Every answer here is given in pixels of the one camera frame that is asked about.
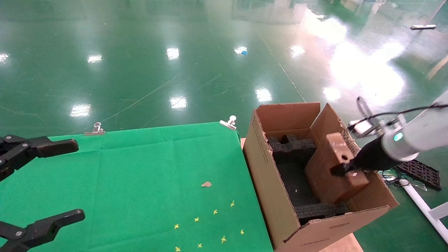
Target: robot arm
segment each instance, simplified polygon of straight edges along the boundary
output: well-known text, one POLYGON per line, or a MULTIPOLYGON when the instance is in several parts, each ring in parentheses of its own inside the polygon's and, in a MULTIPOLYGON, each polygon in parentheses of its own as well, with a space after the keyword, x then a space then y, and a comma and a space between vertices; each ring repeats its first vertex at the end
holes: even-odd
MULTIPOLYGON (((53 142, 47 137, 0 137, 0 182, 36 157, 58 156, 76 151, 78 143, 74 139, 53 142)), ((60 228, 80 222, 85 217, 82 209, 75 209, 36 221, 26 228, 0 221, 0 237, 7 240, 0 247, 0 252, 26 252, 49 243, 55 239, 60 228)))
MULTIPOLYGON (((358 97, 357 102, 364 116, 372 116, 361 97, 358 97)), ((437 98, 434 104, 448 104, 448 91, 437 98)), ((359 132, 359 127, 356 127, 360 121, 352 122, 349 129, 358 137, 374 133, 378 138, 366 144, 349 163, 333 167, 332 174, 344 176, 352 170, 387 170, 415 159, 422 151, 448 145, 448 108, 445 105, 442 107, 426 109, 409 123, 404 121, 402 115, 388 123, 363 120, 363 123, 369 125, 374 123, 364 132, 359 132)))

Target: cardboard box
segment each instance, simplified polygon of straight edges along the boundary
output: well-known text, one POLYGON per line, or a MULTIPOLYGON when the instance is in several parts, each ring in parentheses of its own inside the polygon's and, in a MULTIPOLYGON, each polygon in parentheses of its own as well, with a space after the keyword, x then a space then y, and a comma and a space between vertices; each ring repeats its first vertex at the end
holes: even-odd
POLYGON ((319 112, 320 103, 261 105, 253 112, 244 151, 276 252, 320 251, 398 206, 379 175, 370 172, 366 174, 368 185, 346 201, 349 213, 300 225, 272 158, 267 136, 294 134, 312 139, 319 149, 328 142, 328 134, 340 133, 346 150, 355 156, 359 147, 333 108, 327 104, 319 112))

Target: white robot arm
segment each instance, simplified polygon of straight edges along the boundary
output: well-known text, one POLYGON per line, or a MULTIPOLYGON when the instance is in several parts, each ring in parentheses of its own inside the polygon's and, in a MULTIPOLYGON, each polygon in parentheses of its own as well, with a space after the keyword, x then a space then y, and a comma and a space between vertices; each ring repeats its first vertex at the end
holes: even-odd
POLYGON ((409 123, 399 112, 372 115, 362 97, 357 98, 357 104, 366 118, 351 122, 349 129, 357 137, 375 134, 378 138, 366 144, 349 163, 333 167, 333 175, 344 176, 358 169, 387 170, 415 159, 422 151, 448 145, 448 91, 409 123), (385 114, 398 114, 398 117, 387 123, 376 119, 385 114))

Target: black cable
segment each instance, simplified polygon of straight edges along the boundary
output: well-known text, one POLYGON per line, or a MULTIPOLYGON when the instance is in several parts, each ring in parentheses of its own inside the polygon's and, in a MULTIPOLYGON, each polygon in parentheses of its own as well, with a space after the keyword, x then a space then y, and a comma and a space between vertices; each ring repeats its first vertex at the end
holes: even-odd
POLYGON ((405 177, 405 176, 400 172, 400 170, 398 169, 398 167, 394 167, 394 168, 392 168, 392 169, 395 169, 395 171, 396 171, 396 178, 394 178, 393 180, 388 180, 387 177, 390 177, 390 176, 386 176, 386 175, 384 175, 384 171, 381 171, 381 174, 380 174, 380 175, 381 175, 381 178, 384 180, 384 183, 385 183, 386 185, 395 185, 395 186, 398 186, 398 187, 405 187, 405 186, 408 186, 408 185, 411 184, 411 181, 409 180, 409 178, 405 177), (400 179, 407 180, 408 183, 405 184, 405 185, 402 185, 402 184, 400 184, 400 179))
POLYGON ((406 114, 406 113, 409 113, 409 112, 412 112, 412 111, 425 110, 425 109, 443 109, 443 108, 446 108, 446 107, 448 107, 448 104, 437 104, 437 103, 434 103, 434 104, 429 105, 429 106, 425 106, 425 107, 416 107, 416 108, 413 108, 413 109, 407 109, 407 110, 403 110, 403 111, 390 111, 390 112, 378 113, 378 114, 371 115, 371 116, 369 116, 369 117, 365 117, 365 118, 363 118, 363 119, 357 121, 356 123, 350 125, 349 128, 350 128, 350 129, 353 129, 353 128, 355 128, 355 126, 356 126, 358 123, 361 123, 361 122, 363 122, 363 121, 367 121, 367 120, 370 120, 370 119, 372 119, 372 118, 379 117, 379 116, 384 116, 384 115, 399 115, 399 114, 406 114))

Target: metal binder clip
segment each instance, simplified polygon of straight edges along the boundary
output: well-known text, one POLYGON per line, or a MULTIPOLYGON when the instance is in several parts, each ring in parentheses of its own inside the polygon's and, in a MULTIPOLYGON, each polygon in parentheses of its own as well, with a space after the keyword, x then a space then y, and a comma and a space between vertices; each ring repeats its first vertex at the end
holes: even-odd
POLYGON ((223 126, 226 126, 227 128, 231 129, 231 130, 236 130, 237 128, 235 127, 235 120, 237 119, 236 116, 230 116, 229 120, 227 122, 224 122, 223 120, 220 121, 220 124, 223 126))
POLYGON ((85 132, 84 135, 104 135, 106 132, 101 128, 101 123, 96 122, 93 125, 93 132, 85 132))

